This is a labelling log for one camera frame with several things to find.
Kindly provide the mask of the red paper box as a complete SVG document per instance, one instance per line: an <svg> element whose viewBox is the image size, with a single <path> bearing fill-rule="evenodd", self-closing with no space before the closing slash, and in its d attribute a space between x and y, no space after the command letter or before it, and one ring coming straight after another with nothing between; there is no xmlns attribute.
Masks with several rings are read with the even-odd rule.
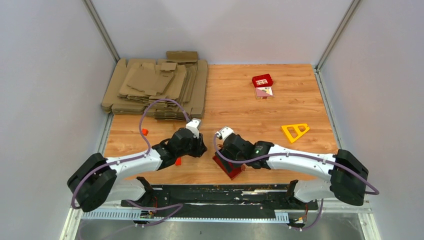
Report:
<svg viewBox="0 0 424 240"><path fill-rule="evenodd" d="M236 166L235 164L231 162L221 159L217 155L213 156L212 159L231 180L234 180L238 175L240 175L246 169L246 166L244 164Z"/></svg>

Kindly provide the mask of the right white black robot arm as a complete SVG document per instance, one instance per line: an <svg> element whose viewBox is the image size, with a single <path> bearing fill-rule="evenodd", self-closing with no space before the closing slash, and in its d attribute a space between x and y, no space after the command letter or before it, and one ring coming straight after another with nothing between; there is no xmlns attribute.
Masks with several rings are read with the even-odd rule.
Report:
<svg viewBox="0 0 424 240"><path fill-rule="evenodd" d="M304 152L268 141L251 143L235 133L220 139L223 143L215 150L215 155L222 163L314 176L313 180L295 179L289 183L285 201L292 209L327 198L336 198L352 206L364 204L369 171L348 150L339 149L336 154Z"/></svg>

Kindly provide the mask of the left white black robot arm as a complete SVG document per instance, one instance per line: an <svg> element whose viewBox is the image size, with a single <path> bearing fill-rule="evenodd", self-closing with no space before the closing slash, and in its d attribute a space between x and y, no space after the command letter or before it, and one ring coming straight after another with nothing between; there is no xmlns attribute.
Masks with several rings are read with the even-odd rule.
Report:
<svg viewBox="0 0 424 240"><path fill-rule="evenodd" d="M168 168L184 156L200 158L207 150L201 133L195 135L182 127L172 137L139 153L109 158L99 152L93 153L67 180L72 192L71 206L85 213L104 203L121 200L149 206L153 193L148 183L138 180L124 186L126 178Z"/></svg>

